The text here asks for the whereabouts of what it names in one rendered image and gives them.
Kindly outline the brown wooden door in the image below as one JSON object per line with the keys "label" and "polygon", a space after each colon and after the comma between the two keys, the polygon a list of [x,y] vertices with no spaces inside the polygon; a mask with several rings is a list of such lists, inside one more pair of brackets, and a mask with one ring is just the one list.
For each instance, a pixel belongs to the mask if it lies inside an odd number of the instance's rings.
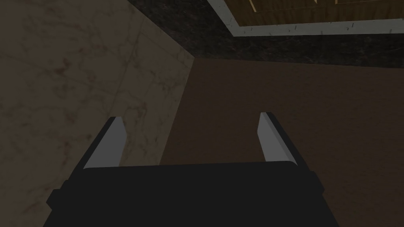
{"label": "brown wooden door", "polygon": [[404,0],[224,0],[238,26],[404,18]]}

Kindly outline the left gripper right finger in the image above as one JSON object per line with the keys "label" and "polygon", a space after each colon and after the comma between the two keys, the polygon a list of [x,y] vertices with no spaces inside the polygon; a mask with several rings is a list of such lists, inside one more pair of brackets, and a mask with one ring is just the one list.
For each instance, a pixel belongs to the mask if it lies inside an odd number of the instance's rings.
{"label": "left gripper right finger", "polygon": [[307,163],[273,113],[260,113],[257,135],[265,161],[289,161],[309,171]]}

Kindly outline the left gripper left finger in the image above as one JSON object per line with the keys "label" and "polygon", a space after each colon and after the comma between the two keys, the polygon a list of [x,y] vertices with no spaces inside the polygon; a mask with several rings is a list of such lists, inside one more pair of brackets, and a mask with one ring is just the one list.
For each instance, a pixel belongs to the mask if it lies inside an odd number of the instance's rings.
{"label": "left gripper left finger", "polygon": [[84,153],[75,170],[119,166],[127,132],[122,117],[110,117]]}

